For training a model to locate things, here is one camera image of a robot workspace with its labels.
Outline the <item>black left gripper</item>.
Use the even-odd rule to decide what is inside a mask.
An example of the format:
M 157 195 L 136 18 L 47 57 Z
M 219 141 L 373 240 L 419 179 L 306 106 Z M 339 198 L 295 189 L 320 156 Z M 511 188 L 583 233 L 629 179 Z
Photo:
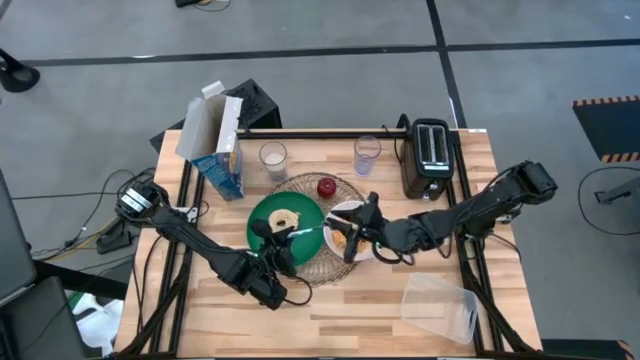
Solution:
M 296 235 L 289 238 L 291 228 L 285 228 L 274 232 L 272 236 L 265 239 L 263 244 L 263 257 L 269 265 L 284 276 L 296 276 L 296 258 L 293 252 L 303 250 L 303 236 Z

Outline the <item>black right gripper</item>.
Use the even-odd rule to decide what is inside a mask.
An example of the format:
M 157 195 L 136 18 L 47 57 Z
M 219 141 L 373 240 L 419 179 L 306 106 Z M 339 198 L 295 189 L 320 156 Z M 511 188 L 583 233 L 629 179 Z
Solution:
M 386 219 L 379 208 L 379 195 L 371 192 L 366 201 L 357 209 L 332 210 L 327 215 L 327 222 L 332 225 L 345 224 L 358 226 L 346 235 L 343 258 L 348 264 L 353 263 L 358 253 L 359 239 L 383 246 L 386 244 L 384 227 Z

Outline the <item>bagel half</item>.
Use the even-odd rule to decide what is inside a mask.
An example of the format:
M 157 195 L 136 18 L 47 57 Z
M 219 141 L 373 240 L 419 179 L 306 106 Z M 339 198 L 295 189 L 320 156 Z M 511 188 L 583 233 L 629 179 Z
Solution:
M 273 232 L 292 228 L 296 230 L 299 227 L 300 214 L 288 209 L 278 209 L 273 211 L 268 217 L 268 223 Z

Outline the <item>red apple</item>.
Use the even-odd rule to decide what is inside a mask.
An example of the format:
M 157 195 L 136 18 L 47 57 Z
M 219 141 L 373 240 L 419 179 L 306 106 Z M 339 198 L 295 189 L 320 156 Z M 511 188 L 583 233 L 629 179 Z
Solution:
M 335 195 L 336 188 L 336 182 L 332 178 L 324 177 L 318 181 L 316 191 L 321 198 L 330 199 Z

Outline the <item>blue cereal box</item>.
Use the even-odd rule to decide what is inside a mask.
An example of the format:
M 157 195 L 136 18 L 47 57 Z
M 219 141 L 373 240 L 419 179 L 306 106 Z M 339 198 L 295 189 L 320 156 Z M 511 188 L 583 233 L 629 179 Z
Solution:
M 201 92 L 188 105 L 176 154 L 195 166 L 225 201 L 241 199 L 244 181 L 237 130 L 243 100 L 227 95 L 220 81 Z

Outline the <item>cereal flakes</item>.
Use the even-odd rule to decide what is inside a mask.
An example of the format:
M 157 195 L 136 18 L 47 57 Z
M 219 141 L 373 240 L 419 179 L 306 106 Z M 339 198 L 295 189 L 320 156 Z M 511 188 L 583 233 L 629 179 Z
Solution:
M 331 231 L 331 238 L 332 241 L 334 243 L 334 245 L 341 251 L 344 252 L 347 246 L 347 238 L 339 231 L 339 230 L 332 230 Z M 371 249 L 371 244 L 366 241 L 365 239 L 361 238 L 358 241 L 358 245 L 357 245 L 357 253 L 364 253 L 366 251 L 369 251 Z

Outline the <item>white bowl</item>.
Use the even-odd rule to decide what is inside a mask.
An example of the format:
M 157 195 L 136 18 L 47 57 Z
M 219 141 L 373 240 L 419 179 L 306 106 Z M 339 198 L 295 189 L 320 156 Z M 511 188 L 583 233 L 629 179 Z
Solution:
M 327 217 L 331 217 L 331 212 L 334 210 L 353 210 L 358 206 L 362 205 L 362 201 L 358 200 L 349 200 L 335 205 L 327 214 Z M 346 246 L 346 242 L 336 242 L 334 239 L 335 231 L 332 230 L 329 226 L 323 227 L 323 235 L 327 246 L 338 255 L 340 258 L 344 258 L 344 250 Z M 369 259 L 373 259 L 374 254 L 372 251 L 372 244 L 370 242 L 362 240 L 358 245 L 358 250 L 356 256 L 354 258 L 355 262 L 361 262 Z

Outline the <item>green plate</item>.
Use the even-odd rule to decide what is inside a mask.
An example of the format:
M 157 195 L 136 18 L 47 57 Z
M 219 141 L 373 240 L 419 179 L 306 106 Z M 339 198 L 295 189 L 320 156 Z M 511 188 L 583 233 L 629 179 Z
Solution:
M 263 239 L 256 236 L 250 228 L 255 219 L 267 220 L 269 215 L 278 209 L 288 209 L 299 213 L 299 227 L 297 230 L 307 229 L 320 225 L 324 220 L 321 208 L 310 197 L 297 192 L 279 192 L 265 197 L 251 211 L 247 225 L 247 241 L 249 247 L 257 251 L 263 243 Z M 303 236 L 303 250 L 293 252 L 297 266 L 311 260 L 324 244 L 324 236 L 320 230 Z

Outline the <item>round woven straw placemat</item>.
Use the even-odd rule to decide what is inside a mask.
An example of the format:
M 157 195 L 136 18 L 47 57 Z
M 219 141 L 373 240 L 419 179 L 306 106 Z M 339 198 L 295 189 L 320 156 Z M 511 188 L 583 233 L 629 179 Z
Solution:
M 330 199 L 321 198 L 316 191 L 318 181 L 324 177 L 332 178 L 337 185 L 336 193 Z M 349 200 L 364 201 L 361 193 L 349 182 L 324 172 L 307 172 L 293 176 L 277 185 L 270 194 L 279 192 L 297 192 L 310 197 L 321 208 L 324 216 L 339 203 Z M 301 278 L 316 286 L 338 281 L 354 270 L 356 266 L 356 262 L 345 264 L 342 258 L 331 251 L 324 239 L 321 249 L 311 260 L 297 266 L 297 272 Z

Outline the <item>clear blue-tinted glass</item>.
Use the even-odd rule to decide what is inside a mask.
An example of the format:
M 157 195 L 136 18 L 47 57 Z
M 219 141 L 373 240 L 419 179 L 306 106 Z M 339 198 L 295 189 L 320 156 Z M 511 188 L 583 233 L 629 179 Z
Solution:
M 382 151 L 380 141 L 371 135 L 361 136 L 354 143 L 354 171 L 358 176 L 369 176 Z

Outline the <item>clear glass with milk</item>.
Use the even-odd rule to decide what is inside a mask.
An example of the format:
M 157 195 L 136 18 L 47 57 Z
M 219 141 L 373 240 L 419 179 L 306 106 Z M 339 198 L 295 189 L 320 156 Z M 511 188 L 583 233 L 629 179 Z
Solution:
M 274 182 L 287 177 L 287 149 L 277 141 L 265 143 L 259 150 L 259 158 Z

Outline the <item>black toaster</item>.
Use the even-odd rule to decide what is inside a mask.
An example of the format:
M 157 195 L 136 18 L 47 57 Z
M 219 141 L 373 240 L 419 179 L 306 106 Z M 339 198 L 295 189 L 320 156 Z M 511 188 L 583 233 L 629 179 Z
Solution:
M 409 199 L 439 199 L 454 173 L 448 124 L 440 119 L 415 120 L 407 127 L 401 151 L 405 196 Z

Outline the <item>clear plastic container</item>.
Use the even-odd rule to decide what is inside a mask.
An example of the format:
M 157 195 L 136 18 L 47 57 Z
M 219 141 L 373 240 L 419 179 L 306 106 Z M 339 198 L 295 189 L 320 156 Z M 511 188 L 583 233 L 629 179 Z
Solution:
M 414 273 L 405 287 L 400 314 L 416 327 L 468 344 L 473 340 L 478 309 L 475 293 L 427 273 Z

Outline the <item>white bag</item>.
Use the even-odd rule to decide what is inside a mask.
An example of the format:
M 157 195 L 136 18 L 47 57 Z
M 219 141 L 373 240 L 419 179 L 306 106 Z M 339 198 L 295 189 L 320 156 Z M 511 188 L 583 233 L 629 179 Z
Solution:
M 72 308 L 81 339 L 89 348 L 100 349 L 102 356 L 114 351 L 113 345 L 118 333 L 124 302 L 112 300 L 100 305 L 92 294 L 83 294 Z

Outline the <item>grey tripod base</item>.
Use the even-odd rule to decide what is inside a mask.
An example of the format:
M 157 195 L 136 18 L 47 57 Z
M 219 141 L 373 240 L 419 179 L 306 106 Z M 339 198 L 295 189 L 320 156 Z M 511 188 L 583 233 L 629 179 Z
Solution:
M 594 196 L 600 204 L 612 204 L 615 200 L 635 197 L 640 199 L 640 176 L 607 191 L 597 191 Z

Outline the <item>black hazard-striped floor mat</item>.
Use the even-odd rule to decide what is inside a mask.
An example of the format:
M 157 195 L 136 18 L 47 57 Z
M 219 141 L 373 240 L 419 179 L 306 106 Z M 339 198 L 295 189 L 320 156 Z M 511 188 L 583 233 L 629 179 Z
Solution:
M 602 163 L 640 161 L 640 96 L 574 100 L 572 110 Z

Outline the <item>black floor stand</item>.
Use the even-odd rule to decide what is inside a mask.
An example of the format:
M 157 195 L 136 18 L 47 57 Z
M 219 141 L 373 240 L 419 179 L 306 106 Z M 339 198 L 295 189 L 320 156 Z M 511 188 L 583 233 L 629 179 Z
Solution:
M 40 79 L 40 72 L 10 56 L 0 48 L 0 85 L 10 93 L 26 92 Z

